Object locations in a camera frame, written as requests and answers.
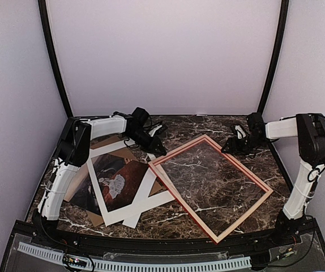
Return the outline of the white photo mat border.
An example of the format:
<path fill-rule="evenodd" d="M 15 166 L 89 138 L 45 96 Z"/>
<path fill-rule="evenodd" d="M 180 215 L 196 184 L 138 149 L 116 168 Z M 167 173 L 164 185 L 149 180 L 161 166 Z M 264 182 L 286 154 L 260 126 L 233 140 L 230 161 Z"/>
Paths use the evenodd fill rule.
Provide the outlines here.
<path fill-rule="evenodd" d="M 174 197 L 168 191 L 150 195 L 151 189 L 156 180 L 156 175 L 152 172 L 152 170 L 147 169 L 138 190 L 132 199 L 132 202 L 129 205 L 125 205 L 124 207 L 112 211 L 107 209 L 106 201 L 103 197 L 100 183 L 97 180 L 92 159 L 125 147 L 126 144 L 124 141 L 119 141 L 96 149 L 91 149 L 89 158 L 87 160 L 87 168 L 105 225 L 109 226 L 111 224 L 123 221 L 124 226 L 135 228 L 141 213 L 173 201 Z"/>

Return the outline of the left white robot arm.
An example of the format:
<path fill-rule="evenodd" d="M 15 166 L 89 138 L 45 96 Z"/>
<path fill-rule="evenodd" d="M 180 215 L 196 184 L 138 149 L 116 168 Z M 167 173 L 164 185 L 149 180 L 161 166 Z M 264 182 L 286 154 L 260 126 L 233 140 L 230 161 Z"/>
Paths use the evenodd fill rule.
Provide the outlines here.
<path fill-rule="evenodd" d="M 67 119 L 51 159 L 53 171 L 33 216 L 56 222 L 67 188 L 90 156 L 90 141 L 107 135 L 123 134 L 145 152 L 166 155 L 158 135 L 162 122 L 153 123 L 148 112 L 137 107 L 132 114 L 114 112 L 111 116 L 70 117 Z"/>

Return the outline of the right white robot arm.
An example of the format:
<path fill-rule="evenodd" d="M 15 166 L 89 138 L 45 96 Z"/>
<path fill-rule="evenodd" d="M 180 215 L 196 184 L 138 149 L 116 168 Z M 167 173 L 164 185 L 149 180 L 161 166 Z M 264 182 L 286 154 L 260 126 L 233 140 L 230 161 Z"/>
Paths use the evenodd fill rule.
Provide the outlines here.
<path fill-rule="evenodd" d="M 275 140 L 296 137 L 300 168 L 282 214 L 287 220 L 302 218 L 325 170 L 325 116 L 321 113 L 299 113 L 278 121 L 264 122 L 262 114 L 254 112 L 246 120 L 249 130 L 239 124 L 232 125 L 233 136 L 226 140 L 221 152 L 252 155 L 258 147 Z"/>

